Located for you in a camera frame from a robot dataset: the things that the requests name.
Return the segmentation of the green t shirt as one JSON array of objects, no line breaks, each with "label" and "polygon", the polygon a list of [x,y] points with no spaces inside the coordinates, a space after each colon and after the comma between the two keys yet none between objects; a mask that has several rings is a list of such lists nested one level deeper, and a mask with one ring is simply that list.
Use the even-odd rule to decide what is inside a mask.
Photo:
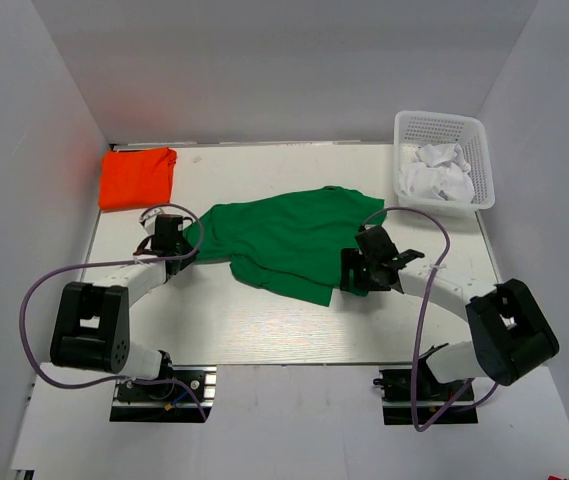
[{"label": "green t shirt", "polygon": [[344,248],[384,201],[338,186],[262,200],[217,204],[188,227],[191,244],[204,237],[196,260],[228,262],[234,278],[271,293],[327,307],[340,286]]}]

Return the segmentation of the white t shirt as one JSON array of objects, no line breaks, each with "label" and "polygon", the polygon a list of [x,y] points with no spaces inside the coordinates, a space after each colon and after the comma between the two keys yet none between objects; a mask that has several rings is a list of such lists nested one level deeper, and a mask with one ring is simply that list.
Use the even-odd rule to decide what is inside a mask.
[{"label": "white t shirt", "polygon": [[400,191],[408,197],[470,204],[475,188],[461,146],[426,144],[399,170]]}]

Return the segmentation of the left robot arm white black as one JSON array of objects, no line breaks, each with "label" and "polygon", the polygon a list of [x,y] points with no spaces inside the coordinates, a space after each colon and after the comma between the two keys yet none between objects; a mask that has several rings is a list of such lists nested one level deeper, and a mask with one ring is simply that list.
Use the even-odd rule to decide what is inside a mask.
[{"label": "left robot arm white black", "polygon": [[71,282],[61,295],[50,346],[54,365],[101,371],[135,380],[158,380],[165,353],[130,339],[130,308],[194,262],[183,224],[192,219],[158,212],[142,221],[147,237],[134,252],[161,258],[120,267],[93,283]]}]

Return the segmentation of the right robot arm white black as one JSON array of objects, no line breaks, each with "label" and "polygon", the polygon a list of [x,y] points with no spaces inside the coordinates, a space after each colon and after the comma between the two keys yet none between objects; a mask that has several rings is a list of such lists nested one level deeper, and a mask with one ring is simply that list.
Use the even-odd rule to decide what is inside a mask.
[{"label": "right robot arm white black", "polygon": [[493,284],[435,266],[416,250],[398,251],[381,226],[362,227],[357,246],[340,252],[342,291],[397,291],[464,320],[471,339],[435,347],[418,361],[440,384],[489,378],[510,386],[560,350],[528,286]]}]

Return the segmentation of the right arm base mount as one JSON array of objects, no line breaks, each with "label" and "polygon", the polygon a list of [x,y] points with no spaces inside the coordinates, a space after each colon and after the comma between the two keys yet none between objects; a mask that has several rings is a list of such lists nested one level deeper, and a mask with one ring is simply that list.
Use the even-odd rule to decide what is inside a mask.
[{"label": "right arm base mount", "polygon": [[[383,421],[386,426],[411,425],[409,368],[381,369],[373,378],[373,386],[381,393]],[[463,387],[464,381],[440,384],[427,369],[420,369],[417,382],[417,418],[423,425]],[[478,415],[475,407],[474,391],[469,387],[441,417],[438,425],[477,424]]]}]

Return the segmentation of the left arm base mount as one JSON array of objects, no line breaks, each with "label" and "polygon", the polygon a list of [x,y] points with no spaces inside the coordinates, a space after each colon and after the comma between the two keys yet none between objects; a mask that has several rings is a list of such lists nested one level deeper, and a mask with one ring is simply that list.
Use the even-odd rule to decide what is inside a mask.
[{"label": "left arm base mount", "polygon": [[126,381],[116,384],[109,421],[114,423],[198,424],[211,413],[216,391],[216,366],[174,366],[180,384],[144,386]]}]

